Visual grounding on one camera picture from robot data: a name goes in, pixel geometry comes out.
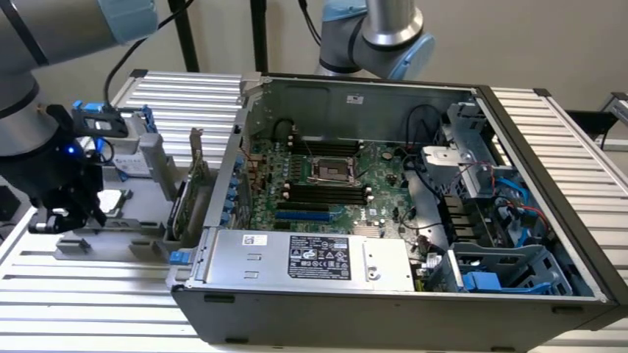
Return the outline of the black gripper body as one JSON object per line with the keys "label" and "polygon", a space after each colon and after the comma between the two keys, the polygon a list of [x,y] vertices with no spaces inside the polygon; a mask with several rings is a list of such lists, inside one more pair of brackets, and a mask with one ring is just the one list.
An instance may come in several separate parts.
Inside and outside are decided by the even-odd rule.
{"label": "black gripper body", "polygon": [[76,141],[55,141],[28,158],[27,169],[35,206],[70,212],[99,210],[103,170],[95,151],[86,151]]}

